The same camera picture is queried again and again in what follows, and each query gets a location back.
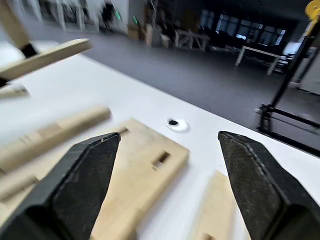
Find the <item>wooden table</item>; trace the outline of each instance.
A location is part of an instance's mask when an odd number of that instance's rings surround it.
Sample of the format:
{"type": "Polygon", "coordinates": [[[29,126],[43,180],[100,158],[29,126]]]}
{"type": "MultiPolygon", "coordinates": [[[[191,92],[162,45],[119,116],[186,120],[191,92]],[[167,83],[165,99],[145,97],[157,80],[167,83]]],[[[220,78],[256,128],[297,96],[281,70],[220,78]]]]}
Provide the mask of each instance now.
{"type": "MultiPolygon", "coordinates": [[[[35,44],[40,49],[55,45],[54,42],[35,44]]],[[[0,44],[0,56],[0,66],[23,57],[8,43],[0,44]]],[[[282,167],[295,176],[320,204],[320,159],[141,83],[82,54],[25,75],[12,84],[23,84],[30,96],[0,101],[0,145],[56,119],[100,104],[110,108],[112,119],[84,135],[98,135],[102,130],[135,118],[190,150],[185,172],[139,225],[139,240],[187,239],[213,173],[218,170],[227,175],[217,138],[222,130],[263,143],[282,167]],[[191,127],[190,132],[179,134],[171,131],[166,126],[168,118],[185,119],[191,127]]],[[[80,137],[68,143],[75,144],[80,137]]],[[[41,162],[42,159],[39,157],[36,161],[41,162]]],[[[237,210],[232,239],[243,240],[245,234],[244,223],[237,210]]]]}
{"type": "Polygon", "coordinates": [[[267,52],[267,51],[261,51],[259,49],[255,49],[255,48],[252,48],[252,47],[242,46],[242,49],[241,49],[241,51],[239,53],[239,56],[236,59],[236,62],[235,62],[234,65],[239,66],[239,64],[241,63],[241,60],[242,60],[242,58],[243,58],[243,56],[245,54],[245,50],[250,50],[250,51],[257,52],[257,53],[261,53],[261,54],[265,54],[265,55],[269,55],[269,56],[275,57],[273,63],[269,66],[269,68],[268,68],[268,70],[266,72],[266,74],[268,76],[270,76],[272,74],[272,72],[274,71],[274,69],[275,69],[275,67],[276,67],[276,65],[277,65],[277,63],[278,63],[278,61],[279,61],[279,59],[281,57],[280,55],[276,55],[276,54],[273,54],[273,53],[270,53],[270,52],[267,52]]]}

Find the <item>light wood piece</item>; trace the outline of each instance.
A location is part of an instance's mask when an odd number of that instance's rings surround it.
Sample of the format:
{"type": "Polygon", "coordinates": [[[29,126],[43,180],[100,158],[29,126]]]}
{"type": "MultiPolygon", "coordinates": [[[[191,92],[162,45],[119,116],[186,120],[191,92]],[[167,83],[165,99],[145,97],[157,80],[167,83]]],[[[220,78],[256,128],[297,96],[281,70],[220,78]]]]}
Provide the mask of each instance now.
{"type": "Polygon", "coordinates": [[[67,41],[37,55],[19,60],[1,68],[0,78],[11,81],[91,48],[92,46],[89,40],[85,38],[67,41]]]}
{"type": "Polygon", "coordinates": [[[236,206],[229,178],[216,171],[208,184],[191,239],[229,240],[236,206]]]}
{"type": "Polygon", "coordinates": [[[0,148],[0,170],[8,173],[109,117],[109,108],[96,106],[28,133],[0,148]]]}
{"type": "Polygon", "coordinates": [[[9,201],[9,199],[23,191],[24,189],[34,185],[38,179],[35,176],[24,176],[10,178],[10,181],[0,182],[0,202],[9,201]]]}
{"type": "MultiPolygon", "coordinates": [[[[107,196],[91,235],[95,240],[129,240],[139,221],[175,175],[187,165],[189,151],[134,119],[100,134],[111,132],[120,132],[121,141],[107,196]]],[[[91,137],[94,136],[81,135],[79,141],[91,137]]],[[[41,165],[32,162],[32,167],[24,166],[14,174],[33,175],[41,180],[70,147],[65,144],[59,151],[43,155],[39,159],[41,165]]],[[[6,219],[10,212],[12,210],[4,210],[0,215],[4,214],[6,219]]]]}
{"type": "Polygon", "coordinates": [[[28,90],[22,85],[15,85],[14,87],[0,88],[0,100],[7,98],[15,98],[29,95],[28,90]]]}
{"type": "Polygon", "coordinates": [[[0,23],[16,48],[21,49],[29,44],[29,38],[25,28],[12,12],[7,0],[0,0],[0,23]]]}

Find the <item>black metal frame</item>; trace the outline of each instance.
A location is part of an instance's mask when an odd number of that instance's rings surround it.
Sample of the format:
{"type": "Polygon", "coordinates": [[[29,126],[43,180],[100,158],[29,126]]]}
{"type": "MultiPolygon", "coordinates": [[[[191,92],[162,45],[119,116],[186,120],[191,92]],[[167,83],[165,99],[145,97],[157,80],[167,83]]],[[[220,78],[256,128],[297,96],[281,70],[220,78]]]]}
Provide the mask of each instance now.
{"type": "Polygon", "coordinates": [[[259,122],[259,126],[257,127],[258,131],[268,135],[274,139],[277,139],[281,142],[284,142],[286,144],[289,144],[295,148],[301,149],[305,152],[308,152],[310,154],[313,154],[317,157],[320,157],[320,150],[315,149],[313,147],[310,147],[308,145],[305,145],[301,142],[295,141],[291,138],[288,138],[286,136],[280,135],[276,132],[272,131],[272,114],[276,113],[276,114],[280,114],[282,116],[285,116],[287,118],[296,120],[298,122],[310,125],[316,129],[320,129],[320,124],[308,119],[305,119],[303,117],[294,115],[292,113],[277,109],[276,106],[279,103],[279,100],[282,98],[282,96],[284,95],[292,77],[294,76],[296,69],[298,69],[299,64],[301,62],[301,60],[305,57],[309,47],[312,45],[312,43],[314,42],[316,36],[318,35],[320,31],[320,23],[317,22],[314,27],[312,28],[310,34],[308,36],[305,36],[303,39],[303,42],[299,48],[299,50],[297,51],[294,59],[292,60],[288,72],[284,77],[284,81],[281,85],[281,87],[279,88],[278,92],[276,93],[276,95],[274,96],[272,102],[268,105],[262,104],[260,107],[260,122],[259,122]]]}

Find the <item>table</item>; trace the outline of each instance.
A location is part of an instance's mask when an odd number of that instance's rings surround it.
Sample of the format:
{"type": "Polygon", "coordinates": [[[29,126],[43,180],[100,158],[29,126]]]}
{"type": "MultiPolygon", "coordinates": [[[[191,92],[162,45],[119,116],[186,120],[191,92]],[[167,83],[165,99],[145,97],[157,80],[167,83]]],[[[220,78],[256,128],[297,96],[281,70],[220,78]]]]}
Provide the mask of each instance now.
{"type": "Polygon", "coordinates": [[[266,72],[266,74],[267,74],[268,76],[270,76],[270,75],[272,74],[272,72],[274,71],[274,69],[275,69],[275,67],[276,67],[276,65],[277,65],[277,63],[278,63],[278,61],[279,61],[279,59],[280,59],[281,56],[280,56],[280,55],[273,54],[273,53],[270,53],[270,52],[267,52],[267,51],[261,51],[261,50],[259,50],[259,49],[255,49],[255,48],[252,48],[252,47],[242,46],[242,49],[241,49],[241,51],[240,51],[240,53],[239,53],[239,56],[238,56],[238,58],[236,59],[236,62],[235,62],[234,65],[239,66],[239,64],[241,63],[241,60],[242,60],[242,58],[243,58],[243,56],[244,56],[244,54],[245,54],[245,50],[246,50],[246,49],[247,49],[247,50],[254,51],[254,52],[258,52],[258,53],[261,53],[261,54],[265,54],[265,55],[269,55],[269,56],[275,57],[273,63],[269,66],[269,68],[268,68],[268,70],[267,70],[267,72],[266,72]]]}
{"type": "Polygon", "coordinates": [[[176,30],[175,31],[175,39],[174,39],[174,46],[176,48],[187,48],[193,49],[194,40],[198,44],[198,47],[201,51],[206,51],[207,43],[210,38],[206,35],[196,34],[191,31],[184,31],[184,30],[176,30]]]}
{"type": "MultiPolygon", "coordinates": [[[[35,42],[46,49],[54,42],[35,42]]],[[[0,66],[22,58],[8,43],[0,44],[0,66]]],[[[227,174],[218,132],[246,135],[263,143],[278,162],[295,176],[320,204],[320,159],[247,129],[167,93],[137,81],[81,54],[57,62],[12,82],[23,84],[30,97],[0,101],[0,145],[22,134],[95,104],[109,106],[112,119],[88,132],[101,133],[131,117],[190,150],[187,169],[172,184],[149,216],[139,225],[140,240],[185,240],[192,229],[207,183],[215,170],[227,174]],[[168,118],[185,119],[191,131],[175,133],[168,118]]],[[[76,143],[77,137],[69,143],[76,143]]],[[[245,237],[239,210],[233,238],[245,237]]]]}

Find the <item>gray carpet floor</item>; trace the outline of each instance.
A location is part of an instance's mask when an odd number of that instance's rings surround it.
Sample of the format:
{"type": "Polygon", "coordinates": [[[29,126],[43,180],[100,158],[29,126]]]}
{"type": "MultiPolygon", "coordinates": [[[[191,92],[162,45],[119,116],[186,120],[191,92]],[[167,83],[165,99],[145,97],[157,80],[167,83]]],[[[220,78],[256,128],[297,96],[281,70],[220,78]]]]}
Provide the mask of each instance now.
{"type": "MultiPolygon", "coordinates": [[[[98,34],[70,29],[64,32],[54,24],[42,24],[32,16],[23,22],[32,40],[65,42],[89,38],[93,49],[84,54],[143,83],[195,106],[255,130],[255,108],[268,104],[279,88],[283,75],[266,75],[267,67],[244,58],[234,65],[237,55],[226,52],[197,52],[180,49],[150,48],[143,42],[121,34],[98,34]]],[[[8,40],[0,29],[0,40],[8,40]]],[[[320,122],[320,97],[288,89],[278,108],[320,122]]],[[[320,149],[317,132],[290,121],[274,121],[274,130],[311,147],[320,149]]]]}

